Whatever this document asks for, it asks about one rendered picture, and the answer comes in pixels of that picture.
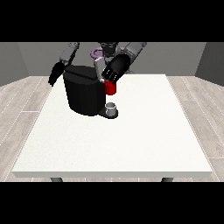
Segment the red pod holder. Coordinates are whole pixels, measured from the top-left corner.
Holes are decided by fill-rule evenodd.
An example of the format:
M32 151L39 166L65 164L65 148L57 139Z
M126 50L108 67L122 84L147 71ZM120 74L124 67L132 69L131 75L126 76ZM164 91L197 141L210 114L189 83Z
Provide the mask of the red pod holder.
M105 86L106 95L114 95L116 93L116 84L113 84L112 82L108 80L105 80L104 86Z

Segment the pale grey machine lid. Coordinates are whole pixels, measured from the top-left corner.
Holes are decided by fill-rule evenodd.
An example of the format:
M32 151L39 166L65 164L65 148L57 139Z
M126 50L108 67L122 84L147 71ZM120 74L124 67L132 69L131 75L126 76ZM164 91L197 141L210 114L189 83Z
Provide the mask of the pale grey machine lid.
M105 60L103 57L99 57L98 59L94 61L94 68L96 70L99 81L104 81L104 78L102 77L102 72L105 69L105 67L106 65L105 65Z

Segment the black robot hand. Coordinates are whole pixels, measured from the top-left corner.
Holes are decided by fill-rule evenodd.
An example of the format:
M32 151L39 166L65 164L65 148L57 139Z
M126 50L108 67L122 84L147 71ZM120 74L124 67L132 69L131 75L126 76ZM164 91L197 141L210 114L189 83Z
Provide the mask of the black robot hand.
M101 73L104 80L116 84L130 67L130 57L126 54L118 54L115 57L105 59L106 67Z
M48 83L51 86L53 86L57 79L64 73L66 67L67 63L65 61L59 61L53 66L48 80Z

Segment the small grey cup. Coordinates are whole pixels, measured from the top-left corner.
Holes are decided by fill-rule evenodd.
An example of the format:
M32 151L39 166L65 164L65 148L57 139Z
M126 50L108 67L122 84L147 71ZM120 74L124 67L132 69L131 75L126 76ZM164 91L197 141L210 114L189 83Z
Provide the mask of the small grey cup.
M113 102L108 102L105 108L108 116L114 116L116 114L116 105Z

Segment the black coffee machine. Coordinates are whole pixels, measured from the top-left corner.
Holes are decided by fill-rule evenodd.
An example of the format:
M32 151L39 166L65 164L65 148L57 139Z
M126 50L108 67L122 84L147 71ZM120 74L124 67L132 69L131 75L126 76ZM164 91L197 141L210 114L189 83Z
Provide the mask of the black coffee machine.
M98 80L94 67L68 66L63 80L71 110L83 116L118 117L117 108L112 113L106 108L105 85Z

